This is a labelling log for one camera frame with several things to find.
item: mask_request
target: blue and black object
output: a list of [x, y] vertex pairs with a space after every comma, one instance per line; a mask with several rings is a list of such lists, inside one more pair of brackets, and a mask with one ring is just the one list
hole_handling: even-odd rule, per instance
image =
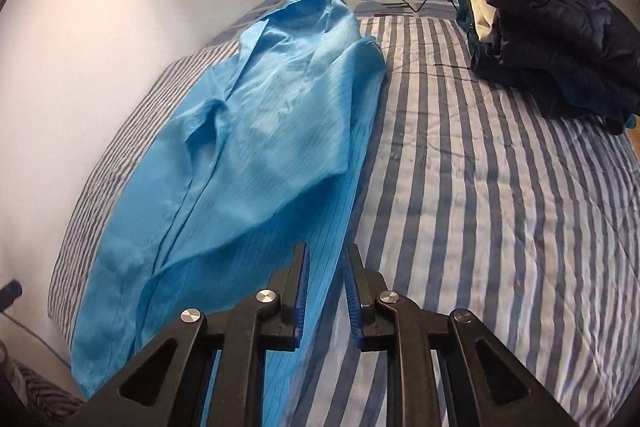
[[442, 425], [431, 350], [438, 354], [450, 427], [577, 427], [554, 397], [469, 310], [421, 309], [343, 251], [353, 340], [386, 351], [387, 427]]
[[65, 427], [200, 427], [216, 359], [206, 426], [259, 427], [265, 353], [300, 346], [308, 278], [308, 248], [298, 243], [290, 266], [233, 309], [183, 311]]

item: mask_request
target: folded blanket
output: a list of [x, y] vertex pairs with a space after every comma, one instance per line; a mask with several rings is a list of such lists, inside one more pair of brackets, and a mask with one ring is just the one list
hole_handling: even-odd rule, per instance
[[208, 68], [113, 209], [82, 299], [72, 371], [91, 396], [183, 309], [233, 307], [310, 250], [305, 328], [270, 353], [265, 426], [280, 425], [337, 266], [385, 61], [340, 0], [290, 0]]
[[606, 118], [640, 112], [640, 32], [610, 1], [486, 2], [497, 9], [501, 65], [550, 71], [569, 102]]

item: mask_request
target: striped mattress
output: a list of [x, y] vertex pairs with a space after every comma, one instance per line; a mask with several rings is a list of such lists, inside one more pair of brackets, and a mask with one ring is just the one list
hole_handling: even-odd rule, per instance
[[[477, 79], [451, 20], [368, 17], [361, 31], [388, 75], [346, 240], [425, 309], [473, 311], [581, 425], [602, 425], [640, 377], [640, 166], [628, 138], [596, 118], [543, 120], [526, 94]], [[169, 66], [92, 172], [50, 284], [68, 343], [124, 185], [198, 77], [237, 47]], [[315, 341], [287, 425], [385, 425], [385, 359], [349, 342], [341, 277], [306, 332]]]

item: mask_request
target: pinstriped fabric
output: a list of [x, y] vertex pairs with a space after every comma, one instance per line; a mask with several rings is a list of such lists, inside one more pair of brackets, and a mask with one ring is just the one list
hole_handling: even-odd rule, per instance
[[[388, 17], [372, 34], [390, 74], [352, 217], [364, 263], [425, 309], [468, 307], [581, 425], [606, 423], [640, 377], [628, 139], [476, 79], [450, 21]], [[384, 425], [385, 360], [349, 343], [344, 294], [322, 324], [290, 424]]]
[[71, 343], [95, 251], [118, 197], [164, 122], [200, 75], [235, 54], [237, 41], [171, 64], [127, 118], [85, 183], [49, 285], [49, 315]]

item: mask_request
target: dark puffer jacket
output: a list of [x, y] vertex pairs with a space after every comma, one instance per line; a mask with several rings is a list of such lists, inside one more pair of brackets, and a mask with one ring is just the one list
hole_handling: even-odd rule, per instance
[[505, 66], [570, 76], [588, 96], [640, 113], [640, 32], [608, 0], [486, 0]]

